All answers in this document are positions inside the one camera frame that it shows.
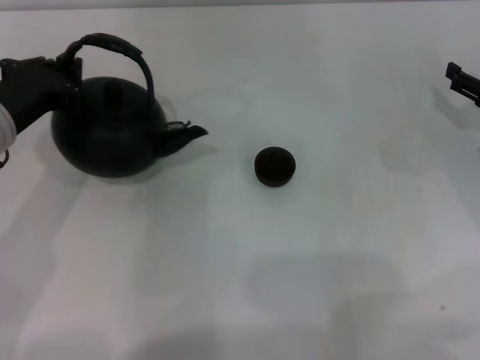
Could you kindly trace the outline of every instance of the kettle spout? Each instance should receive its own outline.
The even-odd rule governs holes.
[[[188,125],[189,124],[186,124],[186,126],[181,128],[160,132],[160,141],[157,149],[157,156],[159,158],[169,156],[186,146],[192,140],[203,137],[209,133],[203,127],[196,125],[188,127]]]

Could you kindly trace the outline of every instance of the black lid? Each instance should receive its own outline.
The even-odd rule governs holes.
[[[264,148],[255,157],[255,175],[271,188],[285,185],[296,169],[295,158],[284,148]]]

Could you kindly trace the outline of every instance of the black kettle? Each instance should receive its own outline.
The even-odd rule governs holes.
[[[145,75],[147,89],[115,77],[81,80],[82,59],[75,54],[83,45],[133,59]],[[208,133],[190,122],[167,123],[141,54],[118,37],[91,34],[72,43],[56,59],[56,67],[77,81],[67,84],[67,106],[52,115],[53,139],[64,157],[85,173],[108,178],[132,176]]]

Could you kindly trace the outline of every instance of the kettle handle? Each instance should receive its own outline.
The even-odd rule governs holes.
[[[120,37],[102,33],[86,35],[80,40],[71,43],[62,54],[57,56],[57,66],[59,68],[69,68],[74,63],[75,55],[83,45],[100,47],[105,50],[113,51],[114,53],[122,54],[134,60],[140,66],[140,69],[142,69],[147,82],[148,108],[151,109],[155,105],[155,90],[153,87],[152,72],[142,57],[142,51]]]

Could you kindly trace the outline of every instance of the white table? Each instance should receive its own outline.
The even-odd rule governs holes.
[[[480,3],[0,13],[0,57],[92,32],[210,135],[83,175],[49,117],[0,172],[1,360],[456,360],[480,353]],[[83,49],[85,77],[144,84]],[[286,186],[255,154],[297,160]]]

